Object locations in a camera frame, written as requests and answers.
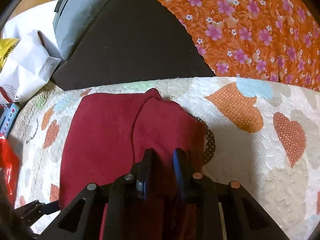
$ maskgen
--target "white quilted bedspread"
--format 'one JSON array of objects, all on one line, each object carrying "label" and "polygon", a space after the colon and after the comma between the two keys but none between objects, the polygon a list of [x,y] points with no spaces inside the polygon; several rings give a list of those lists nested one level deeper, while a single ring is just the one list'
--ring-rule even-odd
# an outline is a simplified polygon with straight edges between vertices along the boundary
[{"label": "white quilted bedspread", "polygon": [[[9,136],[22,159],[15,207],[57,199],[64,142],[83,96],[150,88],[212,131],[215,152],[206,156],[204,174],[220,183],[239,181],[291,240],[308,239],[320,220],[320,94],[251,79],[159,80],[66,92],[48,84],[22,109]],[[56,215],[32,229],[42,232]]]}]

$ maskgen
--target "copper-colored screw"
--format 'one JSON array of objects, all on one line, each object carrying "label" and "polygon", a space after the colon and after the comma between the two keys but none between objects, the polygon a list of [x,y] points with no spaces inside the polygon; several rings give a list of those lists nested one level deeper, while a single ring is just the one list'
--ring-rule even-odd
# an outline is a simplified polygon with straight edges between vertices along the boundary
[{"label": "copper-colored screw", "polygon": [[196,173],[194,173],[194,174],[192,175],[192,177],[195,178],[195,179],[202,179],[202,174],[199,173],[199,172],[196,172]]},{"label": "copper-colored screw", "polygon": [[240,188],[240,183],[237,182],[237,181],[233,181],[233,182],[231,182],[231,187],[233,187],[233,188]]}]

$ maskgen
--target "white paper bag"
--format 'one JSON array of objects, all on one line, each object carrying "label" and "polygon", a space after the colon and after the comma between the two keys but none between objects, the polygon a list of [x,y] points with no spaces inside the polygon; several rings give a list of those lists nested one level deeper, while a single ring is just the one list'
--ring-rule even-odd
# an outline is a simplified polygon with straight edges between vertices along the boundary
[{"label": "white paper bag", "polygon": [[0,104],[24,103],[49,81],[60,59],[50,57],[36,30],[24,36],[0,73]]}]

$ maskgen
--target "gray bag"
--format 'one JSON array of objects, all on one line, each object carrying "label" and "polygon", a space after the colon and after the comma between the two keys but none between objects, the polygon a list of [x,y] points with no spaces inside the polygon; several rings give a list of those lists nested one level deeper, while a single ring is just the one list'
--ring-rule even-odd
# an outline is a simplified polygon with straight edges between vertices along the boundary
[{"label": "gray bag", "polygon": [[59,0],[53,29],[64,60],[68,60],[88,25],[108,0]]}]

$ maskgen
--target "yellow plastic wrapper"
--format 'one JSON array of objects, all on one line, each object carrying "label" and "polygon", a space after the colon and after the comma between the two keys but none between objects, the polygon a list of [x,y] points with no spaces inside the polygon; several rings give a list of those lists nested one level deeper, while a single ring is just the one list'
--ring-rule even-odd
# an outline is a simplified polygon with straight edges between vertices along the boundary
[{"label": "yellow plastic wrapper", "polygon": [[0,39],[0,72],[7,60],[9,54],[17,46],[20,40],[10,38],[10,39]]}]

